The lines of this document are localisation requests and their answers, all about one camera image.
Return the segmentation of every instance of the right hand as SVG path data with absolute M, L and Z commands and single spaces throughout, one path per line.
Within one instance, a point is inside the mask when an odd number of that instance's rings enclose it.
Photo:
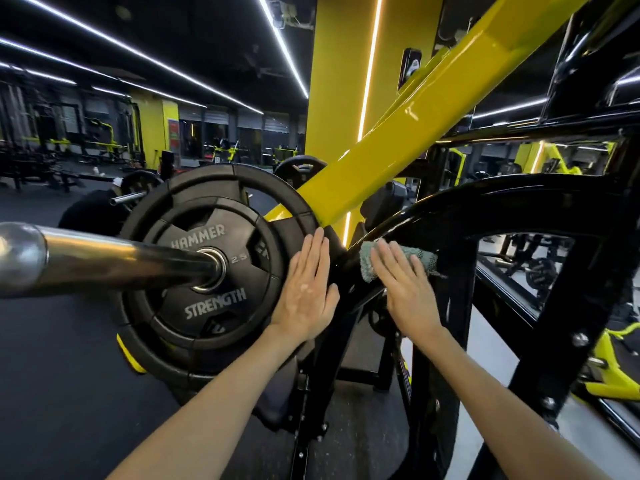
M 436 339 L 444 327 L 440 323 L 433 288 L 417 256 L 411 264 L 396 241 L 376 241 L 371 263 L 387 287 L 387 309 L 398 329 L 412 342 Z

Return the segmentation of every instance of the black rubber floor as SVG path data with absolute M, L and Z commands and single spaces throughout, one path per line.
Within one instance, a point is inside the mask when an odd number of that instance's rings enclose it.
M 87 185 L 71 194 L 0 187 L 0 221 L 53 226 L 81 193 L 106 188 Z M 252 204 L 271 206 L 258 194 Z M 162 383 L 126 366 L 110 313 L 107 295 L 0 301 L 0 478 L 104 478 L 177 410 Z M 345 365 L 375 369 L 381 348 L 363 322 Z M 309 479 L 384 479 L 400 464 L 408 427 L 395 380 L 388 394 L 339 383 L 326 419 Z M 292 446 L 292 435 L 252 418 L 223 478 L 284 478 Z

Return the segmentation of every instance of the gym floor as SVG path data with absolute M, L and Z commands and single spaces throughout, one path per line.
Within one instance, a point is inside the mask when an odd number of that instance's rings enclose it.
M 34 185 L 21 194 L 0 187 L 0 221 L 55 226 L 82 194 L 107 187 L 87 182 L 70 194 Z M 262 212 L 270 208 L 259 194 L 252 204 Z M 104 478 L 177 410 L 162 383 L 135 376 L 125 364 L 106 294 L 5 300 L 0 309 L 0 477 Z M 382 339 L 363 321 L 344 364 L 375 369 L 381 349 Z M 517 358 L 477 311 L 468 350 L 508 383 Z M 330 430 L 311 449 L 310 479 L 386 479 L 403 459 L 408 427 L 395 379 L 387 394 L 338 383 L 326 419 Z M 561 434 L 614 479 L 640 471 L 640 457 L 587 406 L 570 399 L 559 423 Z M 481 443 L 461 411 L 447 479 L 467 477 Z M 223 478 L 284 478 L 292 446 L 290 434 L 272 433 L 251 418 Z

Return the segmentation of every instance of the led light strip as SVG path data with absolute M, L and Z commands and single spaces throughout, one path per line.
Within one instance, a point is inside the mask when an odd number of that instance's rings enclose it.
M 578 146 L 578 148 L 580 150 L 591 150 L 592 152 L 605 152 L 608 153 L 608 150 L 605 150 L 604 148 L 596 148 L 594 146 Z
M 618 79 L 616 81 L 616 86 L 624 86 L 626 84 L 633 84 L 634 82 L 640 81 L 640 75 L 634 75 L 631 77 L 623 77 L 622 79 Z
M 58 77 L 58 76 L 51 75 L 51 74 L 47 74 L 46 72 L 39 72 L 39 71 L 36 71 L 36 70 L 31 70 L 31 69 L 25 69 L 25 71 L 27 71 L 29 74 L 37 75 L 39 77 L 46 77 L 47 79 L 57 80 L 59 82 L 64 82 L 66 84 L 71 84 L 73 86 L 76 85 L 75 81 L 73 81 L 73 80 L 65 79 L 63 77 Z
M 493 116 L 494 114 L 501 114 L 503 112 L 515 111 L 517 109 L 524 109 L 526 107 L 539 106 L 547 102 L 548 98 L 540 98 L 535 99 L 533 101 L 524 102 L 522 104 L 514 104 L 513 106 L 505 106 L 500 109 L 496 109 L 495 111 L 482 112 L 480 114 L 475 114 L 473 119 L 479 120 L 480 118 L 485 118 L 487 116 Z
M 342 245 L 347 247 L 347 239 L 349 238 L 349 223 L 351 222 L 351 213 L 347 212 L 346 220 L 344 221 L 344 235 L 342 236 Z
M 76 82 L 70 79 L 65 79 L 64 77 L 58 77 L 57 75 L 52 75 L 52 74 L 47 74 L 46 72 L 40 72 L 37 70 L 32 70 L 32 69 L 23 69 L 21 67 L 18 66 L 14 66 L 11 64 L 7 64 L 4 62 L 0 62 L 0 67 L 4 67 L 6 69 L 12 69 L 12 70 L 16 70 L 18 72 L 27 72 L 31 75 L 37 75 L 38 77 L 44 77 L 46 79 L 51 79 L 51 80 L 57 80 L 58 82 L 64 82 L 65 84 L 71 84 L 73 86 L 76 86 Z
M 371 50 L 369 52 L 369 65 L 367 66 L 367 78 L 364 83 L 364 97 L 362 98 L 362 112 L 360 113 L 360 126 L 358 128 L 358 141 L 362 139 L 364 133 L 364 119 L 367 115 L 367 103 L 369 101 L 369 87 L 371 86 L 371 73 L 373 72 L 373 60 L 376 55 L 376 44 L 378 42 L 378 28 L 380 26 L 380 13 L 382 12 L 382 0 L 376 4 L 376 17 L 373 21 L 373 34 L 371 36 Z
M 184 102 L 184 103 L 187 103 L 187 104 L 193 104 L 194 106 L 206 107 L 204 104 L 199 104 L 197 102 L 189 101 L 188 99 L 182 99 L 182 98 L 179 98 L 179 97 L 176 97 L 176 96 L 172 96 L 171 94 L 162 93 L 160 91 L 156 91 L 155 89 L 151 89 L 151 88 L 148 88 L 146 86 L 141 86 L 140 84 L 135 84 L 135 83 L 130 82 L 128 80 L 124 80 L 124 79 L 118 79 L 118 80 L 121 81 L 121 82 L 124 82 L 125 84 L 128 84 L 130 86 L 133 86 L 135 88 L 144 89 L 145 91 L 156 93 L 156 94 L 158 94 L 160 96 L 164 96 L 164 97 L 169 98 L 169 99 L 175 99 L 176 101 Z
M 531 173 L 536 173 L 536 167 L 538 166 L 538 160 L 540 160 L 540 155 L 542 151 L 545 149 L 545 142 L 540 141 L 540 147 L 538 148 L 538 152 L 536 153 L 536 158 L 533 160 L 533 165 L 531 166 Z
M 98 74 L 101 75 L 103 77 L 108 77 L 109 79 L 113 79 L 116 80 L 115 77 L 112 77 L 110 75 L 104 74 L 102 72 L 98 72 L 94 69 L 91 69 L 89 67 L 80 65 L 80 64 L 76 64 L 75 62 L 71 62 L 68 61 L 66 59 L 62 59 L 61 57 L 56 57 L 55 55 L 51 55 L 51 54 L 47 54 L 46 52 L 41 52 L 40 50 L 36 50 L 35 48 L 31 48 L 31 47 L 27 47 L 26 45 L 23 45 L 21 43 L 18 42 L 14 42 L 12 40 L 9 39 L 5 39 L 3 37 L 0 37 L 0 44 L 2 45 L 6 45 L 7 47 L 13 47 L 13 48 L 17 48 L 18 50 L 22 50 L 24 52 L 28 52 L 30 54 L 34 54 L 34 55 L 39 55 L 40 57 L 44 57 L 45 59 L 49 59 L 55 62 L 60 62 L 62 64 L 66 64 L 68 66 L 71 67 L 75 67 L 76 69 L 82 69 L 88 72 L 93 72 L 94 74 Z
M 224 99 L 228 99 L 229 101 L 232 101 L 236 104 L 239 104 L 240 106 L 244 106 L 247 109 L 250 109 L 251 111 L 257 112 L 258 114 L 264 114 L 263 112 L 261 112 L 259 109 L 256 109 L 252 106 L 249 106 L 249 104 L 245 104 L 242 101 L 238 101 L 238 99 L 235 99 L 234 97 L 225 94 L 215 88 L 212 88 L 211 86 L 208 86 L 207 84 L 205 84 L 202 81 L 199 81 L 197 79 L 194 79 L 193 77 L 191 77 L 190 75 L 185 74 L 184 72 L 179 71 L 178 69 L 175 69 L 171 66 L 168 66 L 167 64 L 165 64 L 164 62 L 160 62 L 159 60 L 151 57 L 150 55 L 146 55 L 144 52 L 141 52 L 140 50 L 133 48 L 132 46 L 110 36 L 107 35 L 104 32 L 101 32 L 98 29 L 93 28 L 90 25 L 87 25 L 86 23 L 81 22 L 80 20 L 77 20 L 76 18 L 73 18 L 70 15 L 67 15 L 66 13 L 61 12 L 60 10 L 57 10 L 55 8 L 53 8 L 52 6 L 49 6 L 39 0 L 23 0 L 31 5 L 34 5 L 38 8 L 43 9 L 46 12 L 49 12 L 52 15 L 55 15 L 59 18 L 61 18 L 62 20 L 72 23 L 73 25 L 80 27 L 82 30 L 85 30 L 87 32 L 90 32 L 98 37 L 100 37 L 103 40 L 107 40 L 107 42 L 110 42 L 130 53 L 132 53 L 133 55 L 137 55 L 139 56 L 141 59 L 144 59 L 148 62 L 151 62 L 152 64 L 157 65 L 158 67 L 162 67 L 163 69 L 165 69 L 166 71 L 172 72 L 178 76 L 180 76 L 183 79 L 188 80 L 189 82 L 191 82 L 192 84 L 196 84 L 197 86 L 206 89 L 208 91 L 211 91 L 214 94 L 217 94 L 218 96 L 224 98 Z
M 116 92 L 116 91 L 112 91 L 110 89 L 98 88 L 96 86 L 91 86 L 91 88 L 96 90 L 96 91 L 100 91 L 101 93 L 113 94 L 114 96 L 120 96 L 120 97 L 123 97 L 123 98 L 130 98 L 131 97 L 128 94 L 119 93 L 119 92 Z
M 276 37 L 278 45 L 280 46 L 280 50 L 282 51 L 282 55 L 284 55 L 284 58 L 286 59 L 287 64 L 289 64 L 289 69 L 291 69 L 293 77 L 295 77 L 296 81 L 298 81 L 298 85 L 300 86 L 300 90 L 302 90 L 302 94 L 304 94 L 306 99 L 309 99 L 309 93 L 307 91 L 307 88 L 305 87 L 305 83 L 302 82 L 302 78 L 300 78 L 300 74 L 298 73 L 298 69 L 296 69 L 296 65 L 293 62 L 293 58 L 291 57 L 291 53 L 287 48 L 287 44 L 284 42 L 284 39 L 282 38 L 282 34 L 280 33 L 280 30 L 278 30 L 273 25 L 273 17 L 271 15 L 271 10 L 269 8 L 267 0 L 258 0 L 258 1 L 260 2 L 260 7 L 262 7 L 262 11 L 264 12 L 265 17 L 267 18 L 267 23 L 271 27 L 271 31 L 273 32 L 273 35 Z
M 382 0 L 376 3 L 376 15 L 373 19 L 373 34 L 371 35 L 371 49 L 369 51 L 369 65 L 367 66 L 367 78 L 364 82 L 364 96 L 362 97 L 362 112 L 360 113 L 360 126 L 358 127 L 358 141 L 362 139 L 364 133 L 364 120 L 367 115 L 367 103 L 369 102 L 369 88 L 371 87 L 371 74 L 373 72 L 373 60 L 376 56 L 376 45 L 378 43 L 378 29 L 380 28 L 380 14 L 382 13 Z M 347 212 L 344 221 L 344 234 L 342 236 L 342 245 L 347 247 L 347 239 L 349 238 L 349 223 L 351 222 L 351 213 Z

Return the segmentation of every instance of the steel bar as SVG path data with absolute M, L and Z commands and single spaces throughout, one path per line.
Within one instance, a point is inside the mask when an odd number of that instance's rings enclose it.
M 0 223 L 0 297 L 203 285 L 212 257 L 114 237 Z
M 121 204 L 121 203 L 131 202 L 131 201 L 134 201 L 134 200 L 141 199 L 142 197 L 147 195 L 147 193 L 148 192 L 146 192 L 146 191 L 142 191 L 142 192 L 133 192 L 132 194 L 121 195 L 119 197 L 112 198 L 109 201 L 109 203 L 111 205 L 118 205 L 118 204 Z

